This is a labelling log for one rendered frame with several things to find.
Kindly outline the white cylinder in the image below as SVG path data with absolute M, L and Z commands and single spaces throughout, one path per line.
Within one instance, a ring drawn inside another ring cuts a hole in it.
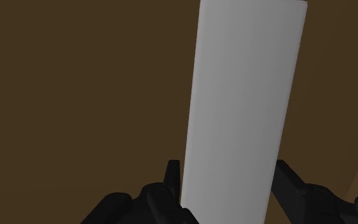
M 199 224 L 263 224 L 305 0 L 200 0 L 181 204 Z

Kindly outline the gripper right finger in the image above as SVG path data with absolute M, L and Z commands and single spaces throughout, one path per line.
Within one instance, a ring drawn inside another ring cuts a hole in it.
M 358 224 L 353 203 L 325 186 L 305 183 L 284 160 L 277 160 L 271 192 L 291 224 Z

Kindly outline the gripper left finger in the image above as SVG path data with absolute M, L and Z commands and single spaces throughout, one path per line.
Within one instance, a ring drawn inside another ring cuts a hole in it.
M 106 195 L 80 224 L 199 224 L 179 203 L 180 162 L 169 160 L 163 182 L 142 187 L 135 199 L 127 193 Z

